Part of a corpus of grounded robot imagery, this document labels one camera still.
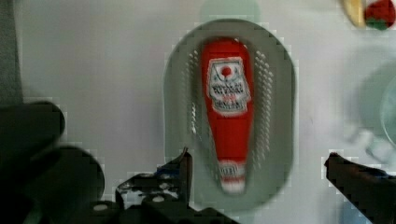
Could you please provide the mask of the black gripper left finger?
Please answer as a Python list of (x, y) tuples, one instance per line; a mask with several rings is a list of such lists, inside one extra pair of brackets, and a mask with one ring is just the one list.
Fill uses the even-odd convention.
[(119, 184), (115, 190), (116, 202), (124, 209), (158, 198), (189, 203), (191, 178), (192, 156), (184, 147), (176, 158), (159, 166), (154, 173), (140, 173)]

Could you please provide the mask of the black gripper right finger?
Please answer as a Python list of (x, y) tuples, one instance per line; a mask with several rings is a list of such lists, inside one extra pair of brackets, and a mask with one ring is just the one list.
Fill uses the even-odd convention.
[(373, 224), (395, 224), (395, 176), (348, 161), (333, 152), (326, 178)]

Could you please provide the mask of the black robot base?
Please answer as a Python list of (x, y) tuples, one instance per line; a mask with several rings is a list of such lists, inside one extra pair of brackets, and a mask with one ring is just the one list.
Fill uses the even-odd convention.
[(81, 148), (60, 146), (64, 129), (50, 102), (1, 110), (1, 224), (67, 224), (102, 197), (101, 166)]

